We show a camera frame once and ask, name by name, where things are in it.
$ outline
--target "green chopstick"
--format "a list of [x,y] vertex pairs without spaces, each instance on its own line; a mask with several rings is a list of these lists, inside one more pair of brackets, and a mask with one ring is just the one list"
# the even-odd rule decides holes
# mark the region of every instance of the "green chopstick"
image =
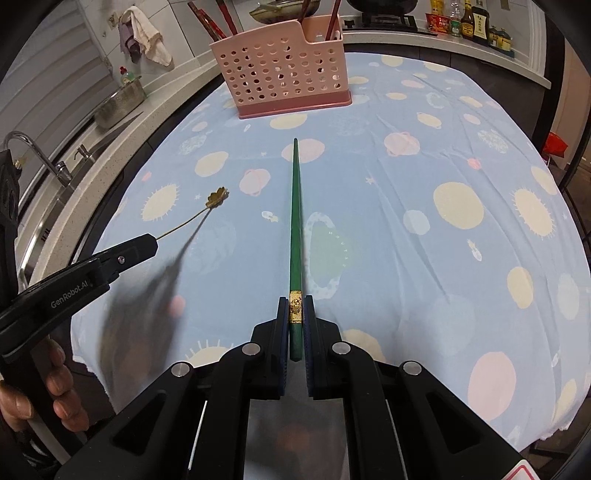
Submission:
[[294,139],[293,179],[291,182],[291,251],[290,251],[290,359],[303,357],[302,279],[301,279],[301,187],[300,155]]

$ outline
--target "kitchen counter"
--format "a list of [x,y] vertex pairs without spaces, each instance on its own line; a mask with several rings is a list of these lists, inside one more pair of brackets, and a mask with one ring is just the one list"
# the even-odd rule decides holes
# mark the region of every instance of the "kitchen counter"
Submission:
[[487,48],[464,38],[456,38],[451,35],[439,34],[438,36],[423,35],[405,32],[381,32],[381,31],[349,31],[344,30],[343,40],[346,44],[382,43],[393,45],[406,45],[414,47],[434,48],[451,53],[457,53],[474,59],[492,63],[498,67],[510,70],[539,85],[550,89],[552,83],[545,77],[534,71],[525,63],[512,59],[502,53],[497,53],[492,48]]
[[[121,121],[124,123],[128,118],[132,118],[140,112],[137,118],[94,163],[65,205],[47,237],[33,271],[31,284],[68,265],[88,221],[128,161],[177,108],[220,73],[215,60],[202,66],[199,66],[197,62],[191,65],[192,62],[189,61],[188,65],[184,64],[170,72],[178,78],[171,80],[169,76],[168,79],[158,79],[157,83],[152,82],[148,85],[146,101]],[[90,148],[107,133],[93,124],[64,156],[68,168],[71,170],[76,165],[75,153],[80,144]],[[53,176],[48,177],[28,208],[15,244],[17,265],[20,264],[20,259],[24,255],[39,219],[58,189],[57,179]]]

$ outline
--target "red chopstick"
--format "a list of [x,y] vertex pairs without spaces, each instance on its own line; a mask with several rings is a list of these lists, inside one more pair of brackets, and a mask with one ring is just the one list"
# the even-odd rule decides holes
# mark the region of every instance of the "red chopstick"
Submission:
[[211,25],[209,25],[207,23],[207,21],[205,20],[205,17],[202,15],[202,13],[199,11],[199,9],[195,6],[195,4],[193,2],[188,2],[187,5],[191,9],[191,11],[195,14],[195,17],[197,17],[197,19],[201,22],[201,25],[203,25],[203,28],[207,31],[207,33],[212,38],[212,40],[213,41],[221,40],[219,38],[218,34],[216,33],[216,31],[211,27]]
[[216,3],[219,9],[222,11],[224,20],[228,24],[228,27],[230,27],[232,35],[238,35],[238,30],[236,30],[236,25],[234,25],[234,20],[232,20],[232,17],[230,16],[230,12],[228,11],[226,4],[223,2],[223,0],[216,0]]
[[308,11],[308,6],[310,5],[310,0],[304,0],[301,4],[300,15],[298,15],[297,21],[302,23],[304,18],[306,17],[306,13]]
[[326,32],[325,41],[332,40],[332,31],[335,28],[336,17],[339,14],[339,7],[340,7],[340,0],[335,0],[335,5],[333,6],[333,12],[330,16],[330,23],[329,23],[329,30]]
[[199,9],[199,13],[203,15],[205,21],[209,23],[209,26],[215,31],[215,33],[219,35],[220,39],[227,38],[226,34],[222,31],[222,29],[217,26],[217,23],[215,23],[212,20],[212,18],[207,14],[207,12],[203,8]]

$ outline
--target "pan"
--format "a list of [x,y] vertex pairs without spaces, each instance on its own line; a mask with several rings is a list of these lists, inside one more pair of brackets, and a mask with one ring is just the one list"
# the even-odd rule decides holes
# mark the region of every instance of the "pan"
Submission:
[[[296,20],[303,3],[303,0],[276,0],[268,4],[259,4],[259,7],[251,11],[250,15],[257,22],[265,25],[286,20]],[[320,0],[311,0],[306,16],[314,15],[319,6]]]

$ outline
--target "faucet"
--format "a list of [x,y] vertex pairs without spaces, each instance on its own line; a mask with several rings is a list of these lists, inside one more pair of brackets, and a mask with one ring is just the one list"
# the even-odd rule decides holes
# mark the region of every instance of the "faucet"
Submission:
[[59,160],[54,165],[51,163],[51,160],[45,156],[45,154],[39,148],[39,145],[37,145],[31,137],[18,131],[10,132],[4,138],[4,143],[2,144],[3,150],[8,150],[8,142],[13,138],[17,138],[31,147],[31,149],[35,152],[35,155],[37,155],[37,157],[39,157],[39,159],[47,166],[47,168],[49,168],[50,172],[57,177],[60,183],[64,187],[69,187],[70,182],[72,181],[72,174],[70,174],[70,171],[63,161]]

